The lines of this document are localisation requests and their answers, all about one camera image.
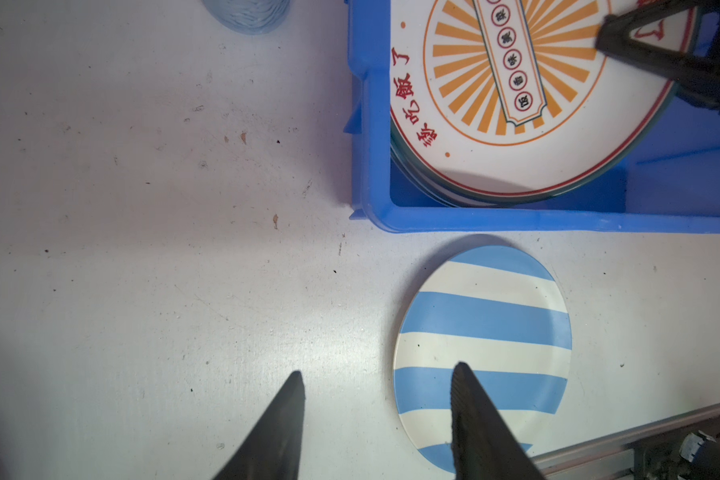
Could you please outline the blue white striped plate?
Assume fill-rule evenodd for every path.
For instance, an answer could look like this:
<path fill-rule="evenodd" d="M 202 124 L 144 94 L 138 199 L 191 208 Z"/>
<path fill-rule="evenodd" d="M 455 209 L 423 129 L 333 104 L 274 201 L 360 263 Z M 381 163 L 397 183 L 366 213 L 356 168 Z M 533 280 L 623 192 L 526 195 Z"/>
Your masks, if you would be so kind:
<path fill-rule="evenodd" d="M 549 271 L 529 254 L 489 245 L 445 261 L 418 289 L 393 356 L 401 424 L 432 465 L 453 472 L 450 389 L 467 363 L 521 448 L 542 438 L 563 399 L 573 342 Z"/>

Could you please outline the orange sunburst pattern plate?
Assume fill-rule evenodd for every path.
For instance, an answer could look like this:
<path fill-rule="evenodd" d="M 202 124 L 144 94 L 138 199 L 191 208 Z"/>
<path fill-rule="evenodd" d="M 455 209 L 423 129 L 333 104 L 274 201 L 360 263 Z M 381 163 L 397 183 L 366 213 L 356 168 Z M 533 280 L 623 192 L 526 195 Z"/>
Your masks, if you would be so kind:
<path fill-rule="evenodd" d="M 595 48 L 634 1 L 394 1 L 390 116 L 416 156 L 469 192 L 520 198 L 581 179 L 671 81 Z"/>

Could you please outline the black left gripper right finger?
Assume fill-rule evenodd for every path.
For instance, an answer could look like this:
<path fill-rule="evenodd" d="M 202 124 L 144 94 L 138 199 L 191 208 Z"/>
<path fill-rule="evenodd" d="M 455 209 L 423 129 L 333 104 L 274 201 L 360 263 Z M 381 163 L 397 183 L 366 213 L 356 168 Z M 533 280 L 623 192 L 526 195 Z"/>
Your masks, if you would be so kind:
<path fill-rule="evenodd" d="M 543 477 L 465 362 L 458 363 L 454 368 L 450 399 L 451 450 L 457 479 Z"/>

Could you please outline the green clover pattern plate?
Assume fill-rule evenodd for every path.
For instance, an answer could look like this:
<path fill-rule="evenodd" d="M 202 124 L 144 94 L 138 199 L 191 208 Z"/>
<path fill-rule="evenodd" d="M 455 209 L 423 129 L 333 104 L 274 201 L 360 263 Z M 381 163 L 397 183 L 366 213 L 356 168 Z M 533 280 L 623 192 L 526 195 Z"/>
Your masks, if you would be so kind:
<path fill-rule="evenodd" d="M 662 95 L 653 105 L 652 113 L 640 124 L 640 128 L 631 134 L 614 152 L 609 154 L 591 172 L 587 172 L 581 179 L 572 181 L 551 192 L 530 194 L 520 198 L 504 198 L 494 194 L 479 194 L 469 192 L 465 187 L 453 186 L 449 181 L 441 178 L 430 167 L 420 160 L 406 140 L 399 133 L 394 119 L 390 120 L 390 159 L 405 177 L 422 192 L 433 200 L 449 207 L 456 208 L 509 208 L 514 205 L 524 205 L 551 200 L 561 195 L 571 196 L 578 193 L 585 186 L 589 186 L 606 174 L 616 169 L 616 165 L 628 157 L 632 151 L 645 141 L 657 124 L 659 124 L 666 110 L 676 98 L 679 86 L 669 81 L 662 90 Z"/>

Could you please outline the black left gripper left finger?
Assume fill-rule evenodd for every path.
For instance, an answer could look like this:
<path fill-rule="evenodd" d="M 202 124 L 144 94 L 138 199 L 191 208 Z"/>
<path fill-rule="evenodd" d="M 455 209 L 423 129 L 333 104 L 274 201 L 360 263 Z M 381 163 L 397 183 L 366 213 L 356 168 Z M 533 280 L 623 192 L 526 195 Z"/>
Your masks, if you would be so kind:
<path fill-rule="evenodd" d="M 305 387 L 301 372 L 296 370 L 214 479 L 296 480 L 304 413 Z"/>

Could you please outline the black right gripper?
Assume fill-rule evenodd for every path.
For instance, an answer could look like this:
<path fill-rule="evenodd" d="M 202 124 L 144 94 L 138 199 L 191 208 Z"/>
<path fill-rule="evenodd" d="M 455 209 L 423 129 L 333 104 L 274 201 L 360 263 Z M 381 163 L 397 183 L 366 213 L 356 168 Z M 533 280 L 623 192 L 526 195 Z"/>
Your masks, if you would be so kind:
<path fill-rule="evenodd" d="M 651 45 L 631 37 L 647 24 L 684 11 L 716 13 L 717 29 L 702 56 Z M 628 65 L 672 80 L 687 103 L 720 115 L 720 1 L 656 1 L 622 15 L 605 17 L 595 48 Z"/>

